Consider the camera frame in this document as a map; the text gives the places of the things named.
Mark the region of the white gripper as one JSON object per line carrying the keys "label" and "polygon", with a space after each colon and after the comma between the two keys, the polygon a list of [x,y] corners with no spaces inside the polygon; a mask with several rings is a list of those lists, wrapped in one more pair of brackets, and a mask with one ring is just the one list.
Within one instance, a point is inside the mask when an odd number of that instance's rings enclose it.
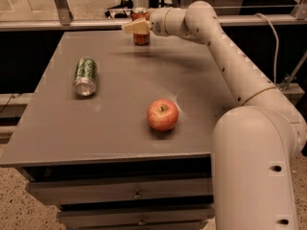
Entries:
{"label": "white gripper", "polygon": [[160,36],[187,35],[185,24],[186,10],[179,8],[153,9],[150,13],[150,23],[145,18],[139,18],[122,26],[126,34],[147,35],[151,31]]}

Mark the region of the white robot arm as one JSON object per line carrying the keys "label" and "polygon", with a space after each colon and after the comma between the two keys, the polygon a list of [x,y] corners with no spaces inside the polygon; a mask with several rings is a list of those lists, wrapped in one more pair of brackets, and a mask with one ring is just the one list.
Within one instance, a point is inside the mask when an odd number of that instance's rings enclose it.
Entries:
{"label": "white robot arm", "polygon": [[306,144],[306,122],[228,37],[214,9],[203,1],[155,9],[122,29],[204,43],[235,99],[213,131],[216,229],[298,230],[290,160]]}

